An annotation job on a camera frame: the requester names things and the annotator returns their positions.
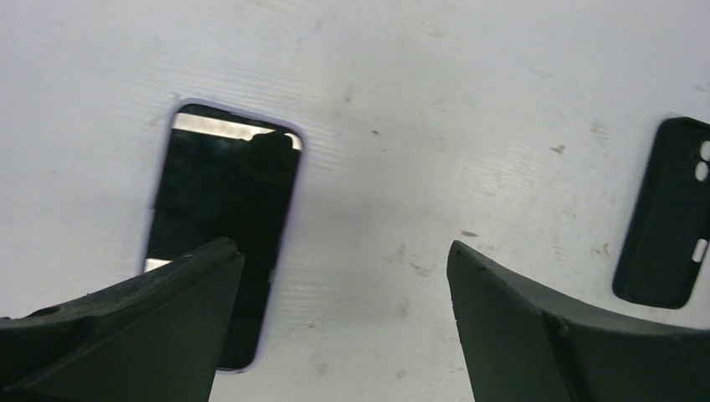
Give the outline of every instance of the dirt spot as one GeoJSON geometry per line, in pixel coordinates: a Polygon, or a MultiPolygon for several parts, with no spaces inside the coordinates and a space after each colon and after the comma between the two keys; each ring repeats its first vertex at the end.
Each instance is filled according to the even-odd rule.
{"type": "Polygon", "coordinates": [[[552,148],[550,148],[550,151],[553,151],[553,152],[556,152],[556,153],[562,155],[562,154],[564,153],[564,148],[565,148],[565,147],[566,147],[565,145],[560,144],[559,147],[552,147],[552,148]]]}
{"type": "Polygon", "coordinates": [[[318,372],[318,375],[320,375],[320,376],[328,374],[328,363],[320,362],[320,363],[316,364],[316,371],[318,372]]]}
{"type": "Polygon", "coordinates": [[[397,303],[397,311],[394,313],[395,316],[399,318],[405,318],[409,315],[409,299],[407,297],[402,297],[397,303]]]}
{"type": "Polygon", "coordinates": [[[416,265],[414,262],[410,262],[409,265],[414,268],[414,271],[416,271],[417,275],[419,276],[429,276],[432,272],[434,272],[434,269],[436,269],[436,265],[432,266],[431,268],[425,268],[422,265],[416,265]]]}
{"type": "Polygon", "coordinates": [[[390,257],[386,259],[389,264],[402,264],[404,261],[404,255],[407,254],[407,246],[403,244],[399,245],[397,250],[390,257]]]}
{"type": "Polygon", "coordinates": [[[605,258],[608,260],[611,258],[611,253],[609,252],[609,243],[604,243],[601,245],[601,247],[594,247],[592,249],[592,252],[599,257],[605,258]]]}
{"type": "Polygon", "coordinates": [[[326,23],[325,19],[319,19],[311,27],[311,32],[314,34],[319,34],[323,30],[323,24],[326,23]]]}
{"type": "Polygon", "coordinates": [[[444,36],[444,33],[437,28],[433,28],[430,29],[429,32],[427,32],[427,35],[429,35],[430,38],[441,38],[442,36],[444,36]]]}

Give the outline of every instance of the black phone screen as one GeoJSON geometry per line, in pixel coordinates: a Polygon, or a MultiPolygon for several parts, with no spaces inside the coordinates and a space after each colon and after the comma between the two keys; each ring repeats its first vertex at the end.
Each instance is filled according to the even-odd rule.
{"type": "Polygon", "coordinates": [[[227,237],[246,256],[219,367],[255,358],[291,204],[301,141],[209,106],[175,115],[155,198],[147,269],[227,237]]]}

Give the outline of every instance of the white surface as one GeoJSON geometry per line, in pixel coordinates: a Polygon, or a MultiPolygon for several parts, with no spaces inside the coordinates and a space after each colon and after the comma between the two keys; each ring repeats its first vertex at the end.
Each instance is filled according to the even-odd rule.
{"type": "Polygon", "coordinates": [[[200,97],[310,140],[265,355],[213,401],[471,400],[453,239],[597,306],[710,326],[708,269],[677,312],[610,289],[657,124],[710,121],[709,2],[2,8],[2,315],[136,272],[165,114],[200,97]]]}

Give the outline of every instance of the phone frame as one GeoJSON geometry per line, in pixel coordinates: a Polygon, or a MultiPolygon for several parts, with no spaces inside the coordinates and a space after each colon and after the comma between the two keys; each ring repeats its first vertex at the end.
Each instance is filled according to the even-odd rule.
{"type": "Polygon", "coordinates": [[[267,115],[262,115],[260,113],[256,113],[253,111],[247,111],[246,109],[234,107],[234,106],[228,106],[222,103],[218,103],[212,100],[205,100],[201,98],[186,98],[179,100],[176,102],[168,111],[168,116],[166,119],[166,126],[163,127],[162,129],[162,134],[163,134],[163,143],[162,143],[162,151],[160,154],[160,157],[158,158],[158,164],[153,168],[153,178],[151,181],[151,188],[152,191],[150,193],[150,198],[148,199],[147,202],[147,215],[146,215],[146,223],[145,227],[143,229],[143,248],[141,249],[141,254],[138,256],[138,264],[136,267],[136,274],[141,275],[145,273],[145,268],[146,268],[146,253],[147,253],[147,247],[148,247],[148,239],[150,238],[151,235],[151,228],[152,228],[152,222],[153,222],[153,215],[152,215],[152,210],[153,210],[153,205],[155,203],[157,193],[160,187],[160,180],[162,178],[162,169],[163,166],[165,165],[165,158],[167,157],[167,145],[170,141],[170,136],[172,135],[172,126],[175,123],[175,118],[176,115],[179,113],[179,111],[187,105],[201,105],[201,106],[207,106],[207,107],[212,107],[214,109],[219,109],[221,111],[226,111],[231,114],[235,114],[241,117],[245,117],[247,119],[255,120],[255,121],[263,121],[265,123],[273,124],[276,126],[282,126],[291,133],[298,137],[301,140],[301,158],[298,161],[298,166],[296,167],[296,179],[294,180],[293,183],[293,190],[291,191],[291,201],[289,202],[289,208],[288,211],[286,212],[286,219],[284,221],[284,226],[283,226],[283,231],[281,232],[281,242],[279,244],[279,254],[276,257],[276,263],[274,264],[274,275],[271,280],[271,286],[269,288],[269,296],[266,299],[266,305],[265,305],[265,310],[264,310],[264,319],[261,322],[261,328],[259,330],[259,338],[257,340],[256,344],[256,350],[254,354],[254,359],[252,359],[251,363],[247,365],[244,368],[219,368],[217,367],[217,373],[219,374],[240,374],[244,373],[246,371],[249,371],[251,368],[253,368],[261,359],[262,353],[264,352],[264,340],[266,337],[268,337],[269,333],[269,321],[271,319],[271,316],[273,314],[273,306],[274,306],[274,296],[275,296],[275,290],[277,290],[280,286],[280,272],[281,272],[281,265],[283,264],[283,259],[281,258],[281,255],[283,253],[284,248],[289,244],[289,241],[291,239],[291,226],[294,223],[295,220],[295,214],[294,212],[298,209],[299,207],[299,200],[301,199],[300,193],[301,193],[301,175],[303,174],[304,167],[306,165],[307,161],[307,154],[308,154],[308,149],[309,149],[309,144],[306,139],[306,136],[304,135],[304,131],[296,124],[291,123],[289,121],[284,121],[275,117],[267,116],[267,115]]]}

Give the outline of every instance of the smartphone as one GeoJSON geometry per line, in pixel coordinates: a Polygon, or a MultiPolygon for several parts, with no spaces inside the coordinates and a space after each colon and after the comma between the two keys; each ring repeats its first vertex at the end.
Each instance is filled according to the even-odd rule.
{"type": "Polygon", "coordinates": [[[219,369],[257,355],[303,153],[293,126],[207,102],[172,117],[145,271],[220,237],[246,256],[219,369]]]}

